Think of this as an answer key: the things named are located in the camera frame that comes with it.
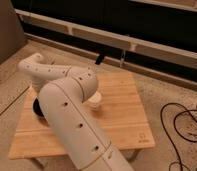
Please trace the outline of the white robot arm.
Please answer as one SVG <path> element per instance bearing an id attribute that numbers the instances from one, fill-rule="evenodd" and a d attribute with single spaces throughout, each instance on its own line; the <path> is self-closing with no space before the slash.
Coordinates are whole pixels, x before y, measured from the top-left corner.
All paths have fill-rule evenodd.
<path id="1" fill-rule="evenodd" d="M 51 65 L 39 53 L 18 68 L 32 77 L 40 109 L 79 171 L 134 171 L 83 106 L 98 89 L 91 69 Z"/>

